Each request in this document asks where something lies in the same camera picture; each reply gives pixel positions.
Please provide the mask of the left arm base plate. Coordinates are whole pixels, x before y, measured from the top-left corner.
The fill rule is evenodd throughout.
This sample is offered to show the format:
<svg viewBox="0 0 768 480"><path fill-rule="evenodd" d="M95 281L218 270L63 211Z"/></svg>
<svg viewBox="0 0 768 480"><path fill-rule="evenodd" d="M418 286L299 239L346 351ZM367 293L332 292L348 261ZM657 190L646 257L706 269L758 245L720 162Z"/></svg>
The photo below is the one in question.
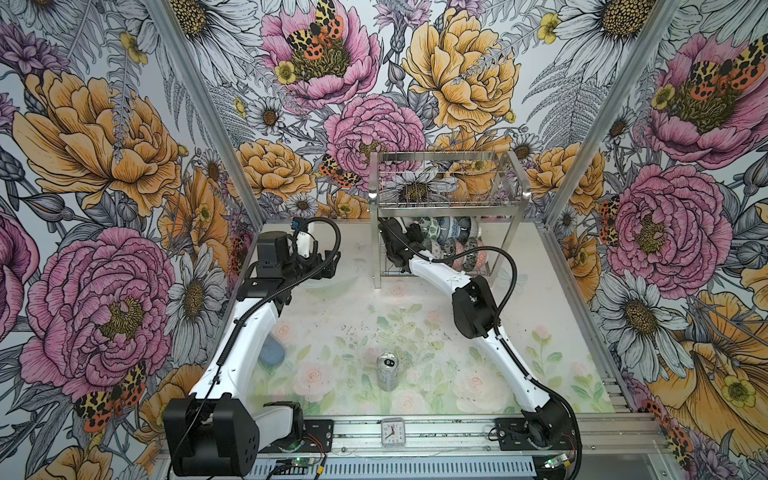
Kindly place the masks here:
<svg viewBox="0 0 768 480"><path fill-rule="evenodd" d="M303 438L295 442L277 440L261 453L329 453L332 449L335 422L329 419L305 419Z"/></svg>

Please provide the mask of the purple glass bowl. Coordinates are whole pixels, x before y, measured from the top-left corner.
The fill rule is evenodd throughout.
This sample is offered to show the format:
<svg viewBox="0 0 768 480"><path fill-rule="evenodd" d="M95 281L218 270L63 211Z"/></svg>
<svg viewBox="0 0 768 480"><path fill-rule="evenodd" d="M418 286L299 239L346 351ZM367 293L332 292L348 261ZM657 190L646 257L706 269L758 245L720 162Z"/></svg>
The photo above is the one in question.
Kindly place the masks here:
<svg viewBox="0 0 768 480"><path fill-rule="evenodd" d="M420 224L417 219L413 217L402 217L403 226L405 228L406 236L412 241L421 241L423 234Z"/></svg>

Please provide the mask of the dark speckled pattern bowl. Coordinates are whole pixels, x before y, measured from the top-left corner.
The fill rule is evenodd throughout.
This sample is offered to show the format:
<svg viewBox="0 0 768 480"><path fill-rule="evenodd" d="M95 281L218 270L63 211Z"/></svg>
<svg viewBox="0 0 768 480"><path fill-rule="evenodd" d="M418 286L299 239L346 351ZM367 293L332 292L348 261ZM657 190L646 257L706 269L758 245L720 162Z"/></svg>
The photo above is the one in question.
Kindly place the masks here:
<svg viewBox="0 0 768 480"><path fill-rule="evenodd" d="M464 244L466 250L472 250L483 246L483 242L477 237L470 237ZM464 269L466 271L478 271L487 263L487 252L480 250L464 257Z"/></svg>

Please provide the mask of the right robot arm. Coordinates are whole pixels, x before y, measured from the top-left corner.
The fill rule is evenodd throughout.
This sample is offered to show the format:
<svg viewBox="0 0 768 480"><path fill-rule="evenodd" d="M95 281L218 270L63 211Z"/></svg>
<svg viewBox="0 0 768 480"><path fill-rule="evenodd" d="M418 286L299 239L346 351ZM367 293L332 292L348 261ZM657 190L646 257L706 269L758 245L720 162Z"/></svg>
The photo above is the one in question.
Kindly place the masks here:
<svg viewBox="0 0 768 480"><path fill-rule="evenodd" d="M553 448L562 438L568 438L572 448L579 450L582 442L573 407L534 375L502 325L501 314L517 283L517 265L509 252L481 245L437 258L422 248L417 239L420 235L417 225L404 228L395 218L381 218L378 231L389 261L446 294L451 300L456 329L495 363L524 418L523 430L516 436L537 449ZM455 261L481 253L494 253L509 264L511 280L499 301L485 277L471 276L453 268Z"/></svg>

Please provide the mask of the green leaf pattern bowl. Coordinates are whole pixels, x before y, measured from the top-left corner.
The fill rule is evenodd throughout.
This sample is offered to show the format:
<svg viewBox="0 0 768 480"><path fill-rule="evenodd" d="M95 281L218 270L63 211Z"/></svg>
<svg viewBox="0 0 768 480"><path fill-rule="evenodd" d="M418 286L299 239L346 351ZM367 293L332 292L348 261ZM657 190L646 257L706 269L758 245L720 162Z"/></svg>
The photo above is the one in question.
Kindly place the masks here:
<svg viewBox="0 0 768 480"><path fill-rule="evenodd" d="M436 242L441 234L440 221L436 217L419 217L418 225L425 240Z"/></svg>

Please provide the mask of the dark grey petal bowl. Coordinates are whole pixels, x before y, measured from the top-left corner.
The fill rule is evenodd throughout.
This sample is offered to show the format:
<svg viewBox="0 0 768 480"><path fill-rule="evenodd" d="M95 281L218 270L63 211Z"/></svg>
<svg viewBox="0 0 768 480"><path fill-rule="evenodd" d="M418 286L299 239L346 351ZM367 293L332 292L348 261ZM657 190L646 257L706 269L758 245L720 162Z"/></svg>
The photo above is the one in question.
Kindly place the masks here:
<svg viewBox="0 0 768 480"><path fill-rule="evenodd" d="M459 234L457 240L465 244L470 238L477 238L480 232L479 220L476 217L459 217Z"/></svg>

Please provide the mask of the blue floral bowl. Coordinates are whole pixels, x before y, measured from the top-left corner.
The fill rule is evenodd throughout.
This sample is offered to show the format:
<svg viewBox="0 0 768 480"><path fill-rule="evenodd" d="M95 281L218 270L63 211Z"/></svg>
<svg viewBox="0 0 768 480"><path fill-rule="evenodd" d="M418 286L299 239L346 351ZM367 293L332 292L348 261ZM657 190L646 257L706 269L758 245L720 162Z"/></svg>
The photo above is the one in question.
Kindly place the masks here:
<svg viewBox="0 0 768 480"><path fill-rule="evenodd" d="M443 245L450 238L456 239L461 233L461 227L459 221L453 216L444 216L438 219L438 226L440 228L438 235L438 243Z"/></svg>

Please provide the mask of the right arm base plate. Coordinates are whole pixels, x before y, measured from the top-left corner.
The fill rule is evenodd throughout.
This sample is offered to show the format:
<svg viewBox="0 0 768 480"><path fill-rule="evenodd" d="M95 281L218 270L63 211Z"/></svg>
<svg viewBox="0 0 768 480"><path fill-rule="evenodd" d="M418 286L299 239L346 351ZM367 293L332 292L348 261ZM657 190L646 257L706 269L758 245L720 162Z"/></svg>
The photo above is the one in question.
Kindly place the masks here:
<svg viewBox="0 0 768 480"><path fill-rule="evenodd" d="M523 417L500 417L486 435L502 451L576 451L578 442L571 424L547 425Z"/></svg>

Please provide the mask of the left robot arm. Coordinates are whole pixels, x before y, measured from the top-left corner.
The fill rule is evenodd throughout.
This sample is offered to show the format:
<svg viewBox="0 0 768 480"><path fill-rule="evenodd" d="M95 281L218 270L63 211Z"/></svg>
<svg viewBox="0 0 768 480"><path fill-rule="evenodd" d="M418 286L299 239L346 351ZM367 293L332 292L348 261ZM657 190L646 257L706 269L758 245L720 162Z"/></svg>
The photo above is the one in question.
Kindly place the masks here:
<svg viewBox="0 0 768 480"><path fill-rule="evenodd" d="M319 252L306 227L268 231L255 241L229 325L198 382L169 401L162 420L170 453L167 474L176 477L246 477L263 450L295 451L307 438L299 403L249 406L247 388L271 330L292 291L307 280L331 278L341 258L341 234Z"/></svg>

